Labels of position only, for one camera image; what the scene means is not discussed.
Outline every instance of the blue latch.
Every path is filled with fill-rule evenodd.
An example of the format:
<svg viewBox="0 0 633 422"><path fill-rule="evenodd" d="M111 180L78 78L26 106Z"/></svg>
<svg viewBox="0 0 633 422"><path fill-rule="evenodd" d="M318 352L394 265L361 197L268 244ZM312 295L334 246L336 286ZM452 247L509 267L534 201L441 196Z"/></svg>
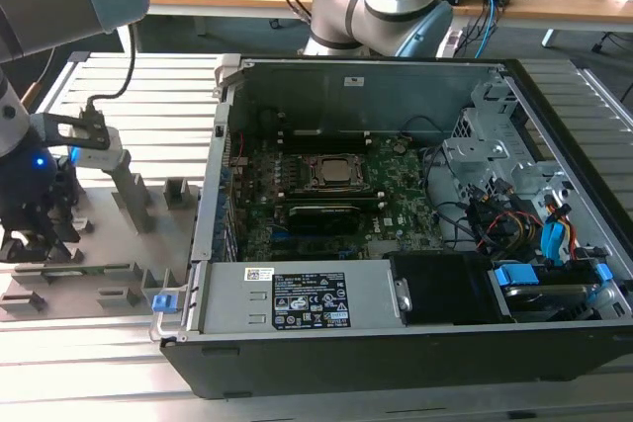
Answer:
<svg viewBox="0 0 633 422"><path fill-rule="evenodd" d="M151 310L163 313L178 313L178 295L159 294L154 296Z"/></svg>
<svg viewBox="0 0 633 422"><path fill-rule="evenodd" d="M611 279L613 279L613 273L609 269L609 266L607 266L606 264L604 263L598 264L597 266L595 266L595 270L597 271L597 274L600 276L600 279L603 282L610 281Z"/></svg>
<svg viewBox="0 0 633 422"><path fill-rule="evenodd" d="M495 269L498 284L505 286L535 286L538 284L538 277L531 264L503 264Z"/></svg>
<svg viewBox="0 0 633 422"><path fill-rule="evenodd" d="M562 266L560 249L565 239L565 226L558 222L546 222L541 233L541 251L543 255L554 262L555 266Z"/></svg>

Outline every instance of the warning label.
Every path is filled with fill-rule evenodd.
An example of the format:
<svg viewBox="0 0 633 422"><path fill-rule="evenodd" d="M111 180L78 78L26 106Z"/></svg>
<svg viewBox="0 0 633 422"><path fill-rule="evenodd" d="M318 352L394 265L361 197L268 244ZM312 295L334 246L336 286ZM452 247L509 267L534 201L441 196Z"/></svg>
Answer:
<svg viewBox="0 0 633 422"><path fill-rule="evenodd" d="M278 330L351 326L345 274L274 275L273 326Z"/></svg>

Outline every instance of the metal bracket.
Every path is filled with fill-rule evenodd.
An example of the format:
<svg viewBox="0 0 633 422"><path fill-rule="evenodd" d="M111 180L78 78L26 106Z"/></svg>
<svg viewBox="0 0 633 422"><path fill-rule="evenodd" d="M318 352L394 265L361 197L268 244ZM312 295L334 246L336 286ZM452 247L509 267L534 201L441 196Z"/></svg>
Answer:
<svg viewBox="0 0 633 422"><path fill-rule="evenodd" d="M44 147L69 145L79 148L107 150L110 136L103 115L97 111L82 111L78 118L58 114L40 113L30 116L31 126L42 139ZM59 126L71 126L83 136L59 133Z"/></svg>

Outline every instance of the barcode sticker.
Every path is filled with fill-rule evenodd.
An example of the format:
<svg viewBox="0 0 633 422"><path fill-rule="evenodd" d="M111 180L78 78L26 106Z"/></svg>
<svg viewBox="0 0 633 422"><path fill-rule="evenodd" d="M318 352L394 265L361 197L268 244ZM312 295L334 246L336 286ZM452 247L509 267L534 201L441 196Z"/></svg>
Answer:
<svg viewBox="0 0 633 422"><path fill-rule="evenodd" d="M274 267L247 267L244 269L244 280L248 282L272 281Z"/></svg>

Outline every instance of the robotic arm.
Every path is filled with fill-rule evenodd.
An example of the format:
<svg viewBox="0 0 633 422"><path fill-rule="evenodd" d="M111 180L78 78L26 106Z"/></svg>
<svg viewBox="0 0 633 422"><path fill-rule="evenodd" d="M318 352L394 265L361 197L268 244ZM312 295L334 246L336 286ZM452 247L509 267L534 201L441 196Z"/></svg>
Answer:
<svg viewBox="0 0 633 422"><path fill-rule="evenodd" d="M139 20L149 0L0 0L0 63L67 42L111 32ZM58 126L82 128L84 137L65 137ZM87 108L80 118L32 115L0 69L0 261L49 258L63 241L78 236L71 225L74 168L54 159L53 145L108 148L103 116ZM28 248L7 234L26 235Z"/></svg>
<svg viewBox="0 0 633 422"><path fill-rule="evenodd" d="M453 19L439 0L314 0L304 54L435 56Z"/></svg>

